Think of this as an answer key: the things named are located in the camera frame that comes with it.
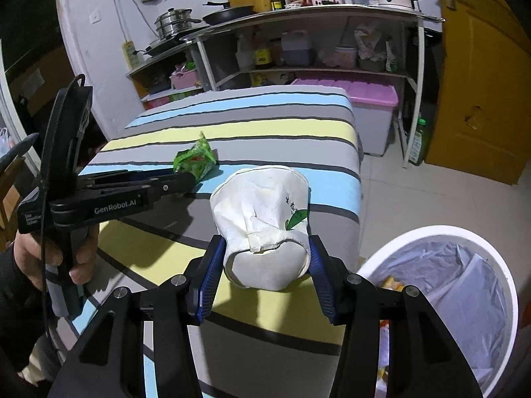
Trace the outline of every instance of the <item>green snack wrapper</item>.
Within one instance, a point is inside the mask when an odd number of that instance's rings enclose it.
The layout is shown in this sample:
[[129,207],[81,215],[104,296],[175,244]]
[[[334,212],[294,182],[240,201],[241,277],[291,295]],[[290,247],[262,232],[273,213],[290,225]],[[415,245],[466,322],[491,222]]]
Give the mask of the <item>green snack wrapper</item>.
[[212,154],[210,145],[203,132],[195,145],[189,150],[179,151],[173,160],[173,171],[191,172],[195,181],[201,181],[216,165],[216,158]]

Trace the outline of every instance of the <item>cooking pot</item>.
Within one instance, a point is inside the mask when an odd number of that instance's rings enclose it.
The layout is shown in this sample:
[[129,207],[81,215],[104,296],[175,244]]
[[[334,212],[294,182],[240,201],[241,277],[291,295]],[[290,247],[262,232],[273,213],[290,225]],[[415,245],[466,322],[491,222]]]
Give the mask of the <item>cooking pot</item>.
[[256,14],[256,12],[253,10],[253,6],[230,7],[230,3],[228,1],[225,1],[224,3],[213,3],[208,1],[206,4],[203,4],[203,6],[223,6],[222,10],[210,13],[203,18],[203,21],[209,25],[217,25],[223,22],[232,21],[233,19]]
[[192,19],[190,13],[192,9],[169,8],[167,12],[160,15],[155,21],[157,33],[160,38],[174,36],[192,27],[192,23],[199,23],[201,19]]

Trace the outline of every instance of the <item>power strip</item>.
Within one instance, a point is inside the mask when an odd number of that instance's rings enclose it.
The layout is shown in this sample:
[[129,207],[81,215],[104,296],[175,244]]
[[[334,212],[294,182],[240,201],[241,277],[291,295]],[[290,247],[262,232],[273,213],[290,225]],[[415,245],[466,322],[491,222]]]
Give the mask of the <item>power strip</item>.
[[125,60],[130,70],[133,70],[135,67],[141,65],[144,61],[140,58],[139,53],[135,53],[135,47],[132,40],[125,42],[121,45],[121,50],[124,53]]

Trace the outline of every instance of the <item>white wall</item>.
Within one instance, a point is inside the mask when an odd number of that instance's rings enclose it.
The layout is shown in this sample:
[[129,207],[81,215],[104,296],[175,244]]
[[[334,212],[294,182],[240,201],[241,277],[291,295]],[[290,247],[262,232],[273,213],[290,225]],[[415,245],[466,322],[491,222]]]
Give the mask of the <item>white wall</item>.
[[[157,16],[168,8],[190,8],[192,17],[202,18],[220,8],[203,6],[207,1],[158,0],[143,4],[136,0],[153,26]],[[422,0],[421,9],[440,16],[437,0]],[[144,49],[156,37],[145,25],[131,0],[117,0],[127,39]],[[143,111],[133,84],[126,77],[127,63],[121,51],[124,42],[113,0],[57,0],[65,47],[74,73],[85,73],[94,86],[93,113],[107,138],[121,130]],[[101,21],[92,24],[89,16],[98,11]]]

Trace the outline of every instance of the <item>white storage box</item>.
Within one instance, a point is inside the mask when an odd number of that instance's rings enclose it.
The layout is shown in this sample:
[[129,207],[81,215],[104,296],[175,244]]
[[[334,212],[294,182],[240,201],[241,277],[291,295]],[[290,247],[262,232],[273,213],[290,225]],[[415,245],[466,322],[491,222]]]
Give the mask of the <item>white storage box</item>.
[[356,130],[363,145],[363,152],[382,155],[387,146],[394,108],[398,105],[395,87],[382,83],[338,79],[296,79],[294,84],[325,85],[346,91],[356,117]]

